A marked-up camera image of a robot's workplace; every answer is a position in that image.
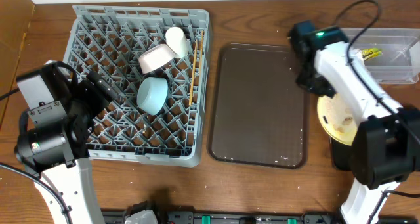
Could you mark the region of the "light blue bowl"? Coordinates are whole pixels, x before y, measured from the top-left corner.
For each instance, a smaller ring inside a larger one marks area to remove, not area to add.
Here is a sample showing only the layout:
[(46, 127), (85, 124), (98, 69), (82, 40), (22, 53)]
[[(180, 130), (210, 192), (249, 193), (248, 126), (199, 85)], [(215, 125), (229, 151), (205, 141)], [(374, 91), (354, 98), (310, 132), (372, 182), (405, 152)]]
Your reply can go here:
[(156, 115), (163, 107), (168, 95), (168, 82), (164, 78), (148, 77), (137, 93), (137, 106), (150, 115)]

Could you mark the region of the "cardboard wall panel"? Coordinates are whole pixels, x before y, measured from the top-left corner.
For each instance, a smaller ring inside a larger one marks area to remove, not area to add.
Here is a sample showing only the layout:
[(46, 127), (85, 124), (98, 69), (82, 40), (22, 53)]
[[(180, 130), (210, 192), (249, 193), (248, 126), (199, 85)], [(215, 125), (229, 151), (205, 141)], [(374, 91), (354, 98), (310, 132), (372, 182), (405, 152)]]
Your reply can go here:
[(1, 94), (13, 85), (22, 44), (33, 16), (31, 0), (1, 0)]

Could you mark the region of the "black bin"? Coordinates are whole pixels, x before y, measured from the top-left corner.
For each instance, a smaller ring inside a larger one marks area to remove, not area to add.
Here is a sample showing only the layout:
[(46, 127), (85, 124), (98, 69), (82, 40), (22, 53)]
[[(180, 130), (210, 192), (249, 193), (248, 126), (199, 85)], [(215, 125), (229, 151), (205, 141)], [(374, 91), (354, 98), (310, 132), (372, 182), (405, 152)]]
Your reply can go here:
[(397, 115), (369, 116), (357, 128), (351, 146), (331, 140), (334, 165), (356, 174), (363, 172), (411, 173), (419, 170), (419, 142), (410, 132), (419, 136), (419, 110), (400, 108)]

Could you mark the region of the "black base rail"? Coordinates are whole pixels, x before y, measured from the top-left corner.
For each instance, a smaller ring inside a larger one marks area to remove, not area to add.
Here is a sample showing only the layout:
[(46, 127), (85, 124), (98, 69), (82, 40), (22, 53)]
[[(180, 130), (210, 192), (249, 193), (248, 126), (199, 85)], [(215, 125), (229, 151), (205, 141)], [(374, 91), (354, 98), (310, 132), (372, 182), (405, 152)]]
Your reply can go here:
[(150, 218), (151, 214), (155, 215), (155, 222), (161, 224), (328, 224), (344, 222), (335, 213), (265, 215), (199, 212), (192, 206), (162, 208), (151, 201), (134, 204), (126, 210), (102, 210), (106, 223), (153, 223)]

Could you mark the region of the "cream plastic cup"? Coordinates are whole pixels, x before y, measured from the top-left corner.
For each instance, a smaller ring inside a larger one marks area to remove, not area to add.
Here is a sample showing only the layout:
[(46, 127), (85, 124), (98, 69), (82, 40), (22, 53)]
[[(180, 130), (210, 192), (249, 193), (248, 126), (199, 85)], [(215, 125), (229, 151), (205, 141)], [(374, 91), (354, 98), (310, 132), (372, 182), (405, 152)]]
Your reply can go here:
[(184, 58), (188, 54), (186, 36), (180, 27), (169, 28), (165, 33), (165, 38), (176, 58)]

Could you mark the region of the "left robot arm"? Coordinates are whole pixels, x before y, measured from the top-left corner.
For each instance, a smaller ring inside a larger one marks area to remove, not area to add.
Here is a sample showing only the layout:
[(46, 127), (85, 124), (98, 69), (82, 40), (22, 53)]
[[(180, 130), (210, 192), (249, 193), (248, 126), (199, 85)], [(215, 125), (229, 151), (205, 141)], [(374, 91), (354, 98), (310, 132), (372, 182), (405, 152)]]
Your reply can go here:
[(55, 223), (103, 223), (87, 139), (94, 118), (117, 97), (97, 72), (79, 80), (61, 61), (16, 79), (28, 109), (19, 117), (14, 153), (35, 179)]

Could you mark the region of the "pink plastic bowl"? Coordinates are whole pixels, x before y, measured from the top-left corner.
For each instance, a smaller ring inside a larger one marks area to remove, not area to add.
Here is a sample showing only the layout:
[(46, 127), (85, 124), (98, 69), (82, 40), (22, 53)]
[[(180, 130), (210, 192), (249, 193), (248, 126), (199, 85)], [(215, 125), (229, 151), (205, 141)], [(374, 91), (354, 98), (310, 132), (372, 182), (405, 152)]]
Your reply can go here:
[(166, 44), (159, 44), (140, 55), (138, 62), (143, 74), (152, 72), (174, 59), (175, 53)]

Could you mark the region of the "grey dishwasher rack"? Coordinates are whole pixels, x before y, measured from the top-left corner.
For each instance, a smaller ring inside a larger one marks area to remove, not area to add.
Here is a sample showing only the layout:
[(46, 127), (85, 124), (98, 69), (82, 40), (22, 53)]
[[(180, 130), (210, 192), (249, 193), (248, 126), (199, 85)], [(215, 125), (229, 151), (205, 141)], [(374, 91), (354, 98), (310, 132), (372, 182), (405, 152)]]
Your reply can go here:
[[(142, 164), (194, 167), (201, 160), (205, 98), (211, 57), (210, 15), (203, 9), (168, 9), (74, 5), (76, 14), (64, 62), (79, 79), (98, 72), (118, 93), (95, 119), (87, 140), (91, 158)], [(137, 106), (140, 84), (147, 78), (141, 54), (165, 43), (165, 33), (180, 27), (188, 44), (184, 58), (173, 59), (152, 76), (168, 82), (167, 99), (156, 115)], [(200, 60), (200, 37), (204, 48)], [(188, 105), (198, 41), (192, 105)]]

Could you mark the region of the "clear plastic bin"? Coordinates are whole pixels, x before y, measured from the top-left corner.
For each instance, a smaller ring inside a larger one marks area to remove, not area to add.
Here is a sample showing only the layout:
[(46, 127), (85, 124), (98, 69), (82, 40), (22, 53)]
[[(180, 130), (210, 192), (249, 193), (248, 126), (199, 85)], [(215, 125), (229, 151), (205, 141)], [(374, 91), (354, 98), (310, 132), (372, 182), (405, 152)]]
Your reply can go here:
[(419, 30), (372, 28), (361, 35), (354, 48), (378, 49), (381, 55), (365, 61), (373, 78), (382, 84), (414, 84), (419, 81)]

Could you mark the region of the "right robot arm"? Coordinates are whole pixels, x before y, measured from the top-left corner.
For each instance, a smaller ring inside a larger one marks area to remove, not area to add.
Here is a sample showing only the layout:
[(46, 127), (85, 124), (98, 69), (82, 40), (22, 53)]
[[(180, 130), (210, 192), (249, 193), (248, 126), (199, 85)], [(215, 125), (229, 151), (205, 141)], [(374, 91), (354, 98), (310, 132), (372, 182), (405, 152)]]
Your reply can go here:
[(348, 159), (354, 182), (341, 222), (377, 223), (389, 195), (419, 170), (419, 110), (383, 90), (339, 27), (317, 30), (300, 22), (288, 38), (302, 66), (297, 84), (319, 96), (339, 95), (358, 127)]

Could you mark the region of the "wooden chopstick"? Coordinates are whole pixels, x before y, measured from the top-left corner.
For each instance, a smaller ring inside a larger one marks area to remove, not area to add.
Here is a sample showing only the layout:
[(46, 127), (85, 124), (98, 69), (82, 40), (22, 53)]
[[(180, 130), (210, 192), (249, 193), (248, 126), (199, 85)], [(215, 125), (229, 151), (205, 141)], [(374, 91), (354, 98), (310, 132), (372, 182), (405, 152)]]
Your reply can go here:
[(195, 71), (196, 71), (196, 61), (197, 61), (197, 51), (198, 51), (198, 41), (196, 41), (195, 47), (194, 47), (194, 59), (193, 59), (193, 67), (192, 67), (192, 77), (191, 77), (191, 84), (190, 84), (190, 96), (188, 105), (192, 105), (192, 99), (193, 99), (193, 91), (194, 91), (194, 79), (195, 79)]
[(201, 37), (200, 37), (200, 56), (199, 59), (202, 60), (203, 56), (203, 48), (204, 48), (204, 30), (201, 31)]

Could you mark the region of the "yellow plate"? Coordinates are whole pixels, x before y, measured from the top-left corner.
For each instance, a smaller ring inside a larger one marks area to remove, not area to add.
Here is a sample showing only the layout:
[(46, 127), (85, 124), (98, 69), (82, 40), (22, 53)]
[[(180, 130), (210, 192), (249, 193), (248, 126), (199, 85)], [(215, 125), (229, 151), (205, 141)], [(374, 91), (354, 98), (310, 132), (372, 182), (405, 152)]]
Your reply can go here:
[(333, 98), (318, 98), (317, 115), (323, 129), (332, 139), (344, 145), (352, 145), (357, 125), (350, 108), (338, 93)]

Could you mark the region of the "green snack wrapper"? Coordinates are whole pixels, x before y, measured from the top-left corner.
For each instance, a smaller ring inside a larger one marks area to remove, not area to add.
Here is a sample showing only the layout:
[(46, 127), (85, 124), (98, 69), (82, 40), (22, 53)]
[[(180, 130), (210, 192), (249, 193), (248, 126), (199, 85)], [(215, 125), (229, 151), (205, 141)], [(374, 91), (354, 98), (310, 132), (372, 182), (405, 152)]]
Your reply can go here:
[(364, 61), (371, 60), (378, 56), (382, 56), (382, 50), (378, 48), (370, 48), (370, 49), (363, 49), (362, 50), (362, 58)]

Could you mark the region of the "dark brown tray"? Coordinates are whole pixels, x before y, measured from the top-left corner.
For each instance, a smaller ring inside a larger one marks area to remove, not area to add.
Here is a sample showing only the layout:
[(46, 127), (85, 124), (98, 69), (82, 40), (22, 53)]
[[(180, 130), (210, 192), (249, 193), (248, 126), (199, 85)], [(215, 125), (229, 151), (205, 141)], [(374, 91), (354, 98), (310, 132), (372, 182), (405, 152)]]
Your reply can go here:
[(208, 151), (220, 162), (299, 169), (308, 155), (309, 96), (288, 46), (231, 43), (219, 54)]

